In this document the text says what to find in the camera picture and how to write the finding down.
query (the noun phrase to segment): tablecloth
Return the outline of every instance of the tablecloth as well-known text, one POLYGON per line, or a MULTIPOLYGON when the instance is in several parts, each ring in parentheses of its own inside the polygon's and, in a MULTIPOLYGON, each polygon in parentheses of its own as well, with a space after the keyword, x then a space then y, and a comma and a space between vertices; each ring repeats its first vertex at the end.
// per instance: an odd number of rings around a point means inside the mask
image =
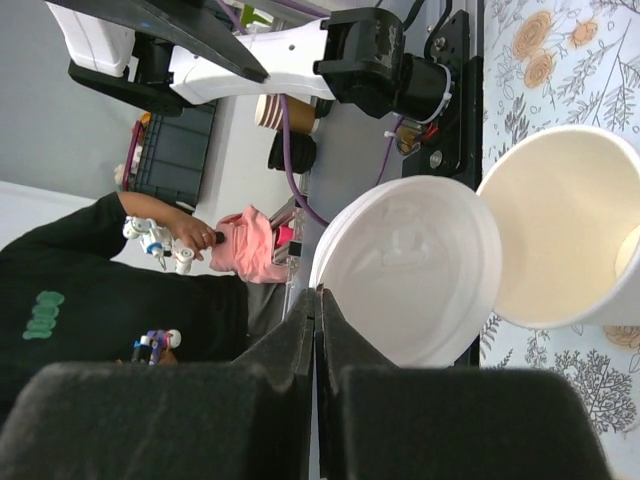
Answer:
MULTIPOLYGON (((600 126, 640 149, 640 1, 489 0, 484 19, 484 173, 559 124, 600 126)), ((483 367, 564 376, 616 478, 640 480, 640 327, 532 331, 494 314, 481 346, 483 367)))

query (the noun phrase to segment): person's hand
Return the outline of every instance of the person's hand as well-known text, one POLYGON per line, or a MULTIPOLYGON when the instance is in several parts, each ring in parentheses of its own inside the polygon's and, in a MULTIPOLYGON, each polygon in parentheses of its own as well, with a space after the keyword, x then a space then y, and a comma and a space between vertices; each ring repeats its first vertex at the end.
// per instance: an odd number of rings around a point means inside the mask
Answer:
POLYGON ((203 260, 201 250, 216 244, 216 232, 213 228, 180 210, 176 210, 166 227, 171 230, 173 238, 179 239, 185 247, 194 251, 198 260, 203 260))

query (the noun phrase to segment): plastic crate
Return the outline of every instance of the plastic crate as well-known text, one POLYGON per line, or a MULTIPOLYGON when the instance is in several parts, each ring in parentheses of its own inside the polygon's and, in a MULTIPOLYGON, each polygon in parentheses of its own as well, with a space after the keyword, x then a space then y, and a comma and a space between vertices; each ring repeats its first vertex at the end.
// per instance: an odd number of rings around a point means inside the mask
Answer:
POLYGON ((128 189, 195 209, 214 115, 215 104, 186 109, 180 117, 152 115, 138 172, 128 189))

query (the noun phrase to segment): bolt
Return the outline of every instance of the bolt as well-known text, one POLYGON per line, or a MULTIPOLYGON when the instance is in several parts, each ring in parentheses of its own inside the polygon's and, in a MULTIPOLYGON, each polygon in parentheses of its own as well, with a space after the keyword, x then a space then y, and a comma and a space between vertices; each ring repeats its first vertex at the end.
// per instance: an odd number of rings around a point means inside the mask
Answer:
POLYGON ((447 45, 447 39, 444 37, 436 38, 436 41, 433 42, 433 46, 436 47, 436 50, 440 51, 447 45))
POLYGON ((429 157, 429 166, 435 170, 441 164, 442 164, 442 152, 440 150, 436 150, 429 157))

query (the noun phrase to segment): green logo on shirt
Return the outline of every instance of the green logo on shirt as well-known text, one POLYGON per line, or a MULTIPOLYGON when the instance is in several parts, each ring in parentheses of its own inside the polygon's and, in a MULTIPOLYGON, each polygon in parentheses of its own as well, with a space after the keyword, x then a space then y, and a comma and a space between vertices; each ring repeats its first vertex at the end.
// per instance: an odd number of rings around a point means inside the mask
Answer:
POLYGON ((31 320, 22 334, 25 340, 34 338, 49 338, 56 326, 56 317, 60 313, 58 308, 64 302, 64 295, 58 292, 42 292, 36 298, 36 304, 31 309, 31 320))

